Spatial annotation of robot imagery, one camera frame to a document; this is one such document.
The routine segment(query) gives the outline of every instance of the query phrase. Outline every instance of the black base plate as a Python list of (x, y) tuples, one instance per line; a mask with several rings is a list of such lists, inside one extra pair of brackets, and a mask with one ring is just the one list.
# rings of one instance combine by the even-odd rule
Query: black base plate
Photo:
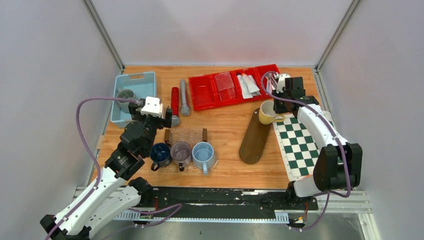
[[(272, 189), (233, 189), (206, 187), (155, 187), (153, 198), (157, 208), (183, 203), (175, 218), (222, 218), (222, 219), (274, 219), (274, 210), (305, 210), (305, 202), (311, 211), (317, 210), (314, 197), (305, 202), (286, 201), (288, 193)], [(137, 207), (154, 207), (156, 200)], [(155, 214), (166, 217), (173, 210)]]

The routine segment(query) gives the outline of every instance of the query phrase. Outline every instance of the brown cutting board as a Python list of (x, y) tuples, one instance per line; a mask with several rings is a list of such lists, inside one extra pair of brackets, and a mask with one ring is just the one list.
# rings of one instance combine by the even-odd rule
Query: brown cutting board
[(261, 159), (272, 124), (259, 122), (259, 108), (253, 111), (252, 117), (241, 142), (238, 155), (247, 164), (254, 164)]

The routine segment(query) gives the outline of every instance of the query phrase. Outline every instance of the light blue mug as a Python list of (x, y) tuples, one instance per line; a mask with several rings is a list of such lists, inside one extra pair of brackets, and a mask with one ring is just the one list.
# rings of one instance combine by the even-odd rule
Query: light blue mug
[(198, 169), (203, 170), (204, 175), (208, 175), (208, 169), (210, 169), (217, 160), (212, 145), (205, 141), (199, 142), (193, 147), (191, 154), (193, 156), (193, 164)]

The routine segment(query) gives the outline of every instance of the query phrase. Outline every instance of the white wall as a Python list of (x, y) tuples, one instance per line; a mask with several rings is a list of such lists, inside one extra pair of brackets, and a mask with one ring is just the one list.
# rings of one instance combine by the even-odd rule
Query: white wall
[[(91, 170), (77, 104), (109, 95), (119, 73), (82, 1), (10, 0), (0, 9), (0, 239), (40, 240), (40, 219), (66, 207)], [(108, 106), (81, 111), (92, 148)]]
[(351, 0), (93, 0), (126, 65), (314, 65)]
[(422, 239), (424, 2), (363, 0), (322, 70), (382, 239)]

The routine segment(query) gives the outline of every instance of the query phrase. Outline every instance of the chessboard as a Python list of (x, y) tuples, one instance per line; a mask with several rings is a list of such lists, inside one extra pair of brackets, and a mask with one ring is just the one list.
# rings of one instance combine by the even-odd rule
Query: chessboard
[[(328, 111), (322, 112), (333, 125), (331, 114)], [(293, 114), (284, 116), (285, 120), (274, 122), (273, 128), (288, 179), (296, 181), (313, 174), (320, 150), (309, 131)]]

